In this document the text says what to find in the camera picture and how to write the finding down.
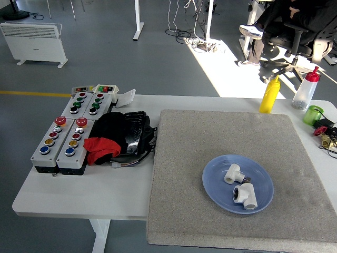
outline red cap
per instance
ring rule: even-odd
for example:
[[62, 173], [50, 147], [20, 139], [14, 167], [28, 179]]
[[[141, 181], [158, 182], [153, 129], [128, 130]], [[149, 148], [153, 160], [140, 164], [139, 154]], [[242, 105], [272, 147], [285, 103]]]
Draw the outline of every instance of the red cap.
[[86, 118], [78, 118], [76, 120], [76, 124], [79, 126], [79, 127], [84, 127], [86, 124], [88, 123], [88, 120]]
[[316, 73], [317, 70], [318, 70], [318, 67], [315, 67], [314, 71], [311, 73], [308, 73], [305, 79], [312, 83], [318, 82], [320, 80], [320, 76]]
[[60, 116], [60, 117], [57, 117], [55, 120], [54, 120], [54, 122], [55, 122], [55, 124], [57, 124], [57, 125], [64, 125], [65, 124], [65, 122], [66, 122], [66, 118], [65, 117], [63, 117], [63, 116]]

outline red valve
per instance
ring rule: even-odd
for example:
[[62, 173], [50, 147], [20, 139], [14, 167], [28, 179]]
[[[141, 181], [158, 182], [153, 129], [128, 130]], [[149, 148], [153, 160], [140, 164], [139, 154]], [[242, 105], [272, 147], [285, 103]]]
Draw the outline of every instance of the red valve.
[[314, 136], [318, 136], [321, 133], [325, 133], [328, 128], [326, 126], [320, 126], [314, 131]]

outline floor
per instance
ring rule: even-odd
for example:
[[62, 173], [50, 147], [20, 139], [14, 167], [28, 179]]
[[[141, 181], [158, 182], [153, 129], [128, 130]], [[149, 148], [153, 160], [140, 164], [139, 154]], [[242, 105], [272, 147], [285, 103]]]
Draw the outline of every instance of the floor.
[[[73, 4], [76, 20], [69, 0], [63, 1], [64, 10], [61, 1], [49, 1], [51, 19], [46, 0], [17, 1], [21, 10], [44, 16], [38, 21], [33, 19], [36, 14], [32, 14], [22, 22], [63, 25], [61, 38], [68, 62], [61, 69], [52, 62], [28, 61], [16, 66], [18, 60], [13, 59], [4, 37], [0, 36], [1, 252], [92, 251], [95, 233], [88, 220], [19, 217], [12, 210], [32, 167], [30, 156], [51, 122], [62, 113], [72, 87], [114, 84], [120, 93], [136, 89], [137, 94], [261, 98], [266, 84], [260, 78], [272, 73], [270, 69], [243, 72], [237, 66], [237, 61], [244, 60], [238, 26], [247, 21], [247, 1], [218, 2], [211, 38], [223, 41], [224, 53], [208, 54], [179, 44], [175, 37], [165, 33], [169, 27], [170, 1], [140, 1], [145, 26], [137, 42], [132, 40], [136, 31], [133, 1], [83, 0], [85, 11], [80, 0], [73, 0]], [[172, 1], [171, 29], [175, 29], [174, 22], [178, 29], [193, 32], [192, 3], [184, 9], [184, 2], [180, 1], [174, 21], [176, 6], [177, 2]], [[278, 49], [271, 54], [283, 57]], [[328, 100], [336, 106], [336, 67], [325, 60], [319, 67], [322, 77], [314, 99]], [[278, 98], [292, 99], [299, 82], [290, 75], [282, 78], [281, 85]], [[112, 221], [105, 252], [252, 252], [151, 246], [146, 243], [145, 225], [145, 221]]]

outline electric heater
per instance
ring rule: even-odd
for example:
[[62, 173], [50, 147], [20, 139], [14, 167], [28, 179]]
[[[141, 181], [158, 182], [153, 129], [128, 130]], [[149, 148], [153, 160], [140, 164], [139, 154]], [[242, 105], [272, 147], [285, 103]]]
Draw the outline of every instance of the electric heater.
[[14, 59], [20, 60], [18, 66], [25, 61], [44, 61], [60, 62], [57, 67], [62, 68], [68, 61], [60, 39], [61, 24], [6, 22], [0, 27]]

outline mustard bottle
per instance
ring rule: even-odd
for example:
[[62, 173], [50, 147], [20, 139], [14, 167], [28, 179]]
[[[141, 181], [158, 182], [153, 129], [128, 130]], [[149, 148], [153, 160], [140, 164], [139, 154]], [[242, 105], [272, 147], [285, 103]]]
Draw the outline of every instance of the mustard bottle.
[[276, 78], [272, 79], [267, 85], [259, 112], [270, 113], [272, 111], [280, 87], [281, 83], [279, 81], [279, 76], [277, 75]]

